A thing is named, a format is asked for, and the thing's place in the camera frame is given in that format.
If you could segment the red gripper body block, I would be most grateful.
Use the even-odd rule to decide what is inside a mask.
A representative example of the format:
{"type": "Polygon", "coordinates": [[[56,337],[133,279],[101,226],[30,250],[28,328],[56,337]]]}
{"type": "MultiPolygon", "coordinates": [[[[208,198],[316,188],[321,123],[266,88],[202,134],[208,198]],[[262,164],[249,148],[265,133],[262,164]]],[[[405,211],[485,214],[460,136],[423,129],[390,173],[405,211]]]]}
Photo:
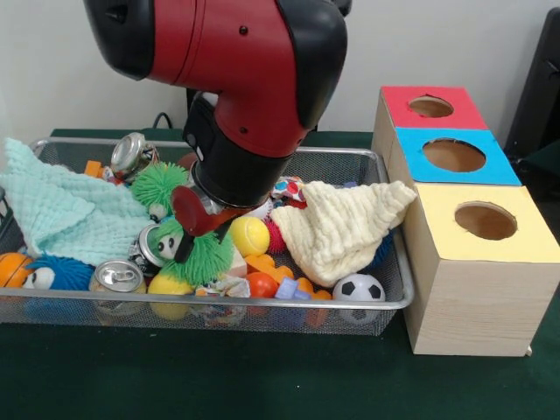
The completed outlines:
{"type": "Polygon", "coordinates": [[[238,208],[214,201],[197,185],[176,187],[171,194],[171,205],[176,220],[192,237],[216,233],[222,223],[239,216],[238,208]]]}

